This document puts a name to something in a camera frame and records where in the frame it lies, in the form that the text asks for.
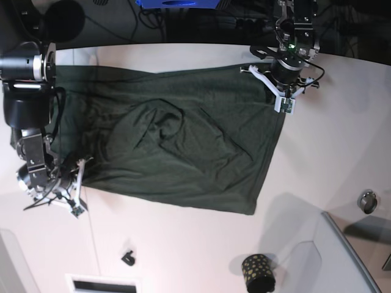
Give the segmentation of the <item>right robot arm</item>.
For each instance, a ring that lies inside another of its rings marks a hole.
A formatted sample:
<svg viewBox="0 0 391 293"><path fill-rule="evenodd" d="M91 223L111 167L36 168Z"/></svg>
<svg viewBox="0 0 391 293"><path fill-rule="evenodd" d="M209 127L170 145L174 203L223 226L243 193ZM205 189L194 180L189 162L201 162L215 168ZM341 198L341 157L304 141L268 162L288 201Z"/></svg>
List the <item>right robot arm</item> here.
<svg viewBox="0 0 391 293"><path fill-rule="evenodd" d="M77 37L85 23L76 1L56 1L45 13L32 1L1 2L1 82L4 119L24 161L16 172L33 207L57 204L75 217L86 159L62 156L60 123L66 92L56 85L56 46Z"/></svg>

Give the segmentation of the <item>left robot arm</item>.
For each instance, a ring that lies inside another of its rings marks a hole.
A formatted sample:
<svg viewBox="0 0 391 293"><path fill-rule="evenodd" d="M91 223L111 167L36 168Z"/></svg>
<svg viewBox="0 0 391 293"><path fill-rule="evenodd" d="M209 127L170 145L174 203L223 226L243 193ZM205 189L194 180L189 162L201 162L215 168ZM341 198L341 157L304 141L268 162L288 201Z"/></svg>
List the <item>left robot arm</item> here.
<svg viewBox="0 0 391 293"><path fill-rule="evenodd" d="M313 63L320 51L320 41L313 28L317 13L316 1L277 1L280 15L273 14L273 33L278 47L253 45L250 53L261 60L270 59L267 70L255 65L246 70L261 80L275 100L288 103L308 87L318 87L325 70Z"/></svg>

